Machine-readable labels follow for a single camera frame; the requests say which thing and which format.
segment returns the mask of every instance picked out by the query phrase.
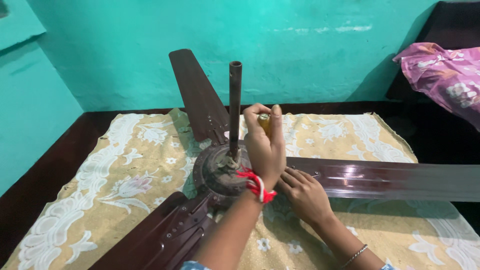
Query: hand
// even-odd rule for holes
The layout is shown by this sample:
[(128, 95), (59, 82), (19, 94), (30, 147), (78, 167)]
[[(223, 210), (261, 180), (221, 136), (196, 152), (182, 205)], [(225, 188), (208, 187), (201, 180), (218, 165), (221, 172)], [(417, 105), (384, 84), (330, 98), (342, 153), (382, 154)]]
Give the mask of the hand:
[[(257, 121), (258, 114), (270, 114), (270, 138)], [(252, 169), (262, 178), (265, 189), (271, 191), (287, 165), (285, 140), (282, 132), (282, 109), (274, 105), (270, 110), (256, 103), (243, 111), (248, 134), (245, 137)]]
[(286, 168), (278, 186), (293, 204), (295, 214), (310, 226), (332, 217), (327, 193), (322, 185), (306, 172)]

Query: bracelet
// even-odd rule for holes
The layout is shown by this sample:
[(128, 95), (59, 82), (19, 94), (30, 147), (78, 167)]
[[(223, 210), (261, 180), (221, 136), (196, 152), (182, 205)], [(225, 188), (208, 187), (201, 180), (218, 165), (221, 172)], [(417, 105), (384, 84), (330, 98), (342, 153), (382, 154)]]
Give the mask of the bracelet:
[(252, 169), (245, 168), (243, 165), (242, 169), (243, 172), (237, 171), (237, 177), (247, 177), (248, 180), (245, 182), (245, 187), (252, 191), (258, 197), (258, 200), (263, 204), (273, 200), (276, 195), (275, 190), (272, 192), (267, 192), (265, 190), (263, 180), (256, 175)]
[(363, 251), (365, 251), (365, 249), (367, 249), (368, 245), (365, 244), (362, 249), (357, 252), (355, 255), (353, 255), (352, 258), (350, 258), (350, 260), (348, 260), (348, 262), (346, 264), (344, 264), (340, 269), (345, 269), (345, 267), (347, 267), (356, 257), (358, 257)]

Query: metal pipe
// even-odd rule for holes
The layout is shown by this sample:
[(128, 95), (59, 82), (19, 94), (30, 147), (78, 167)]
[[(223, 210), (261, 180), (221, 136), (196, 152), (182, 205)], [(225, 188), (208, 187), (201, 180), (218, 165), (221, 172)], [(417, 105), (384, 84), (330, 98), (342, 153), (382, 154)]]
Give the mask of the metal pipe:
[(230, 62), (230, 156), (238, 161), (239, 124), (240, 124), (240, 97), (241, 97), (241, 69), (239, 61)]

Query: sleeve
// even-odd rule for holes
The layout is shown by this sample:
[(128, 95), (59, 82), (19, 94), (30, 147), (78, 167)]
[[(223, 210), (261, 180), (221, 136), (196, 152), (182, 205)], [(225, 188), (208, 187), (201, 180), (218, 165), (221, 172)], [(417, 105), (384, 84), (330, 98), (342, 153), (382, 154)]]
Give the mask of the sleeve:
[(385, 264), (385, 266), (383, 266), (380, 270), (395, 270), (395, 268), (389, 264)]
[(199, 264), (198, 261), (189, 260), (183, 263), (180, 270), (210, 270), (210, 269)]

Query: ceiling fan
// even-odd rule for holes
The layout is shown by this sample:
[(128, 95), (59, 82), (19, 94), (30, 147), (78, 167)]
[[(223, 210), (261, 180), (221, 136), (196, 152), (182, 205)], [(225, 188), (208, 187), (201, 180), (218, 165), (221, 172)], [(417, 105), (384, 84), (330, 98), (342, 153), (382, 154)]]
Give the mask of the ceiling fan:
[[(238, 164), (251, 167), (238, 139), (241, 62), (229, 64), (229, 114), (190, 49), (169, 57), (195, 140), (212, 140), (193, 167), (198, 195), (173, 193), (90, 269), (179, 269), (215, 227), (208, 207), (227, 208), (244, 190), (236, 177)], [(314, 176), (330, 197), (480, 201), (480, 165), (287, 157), (287, 166)]]

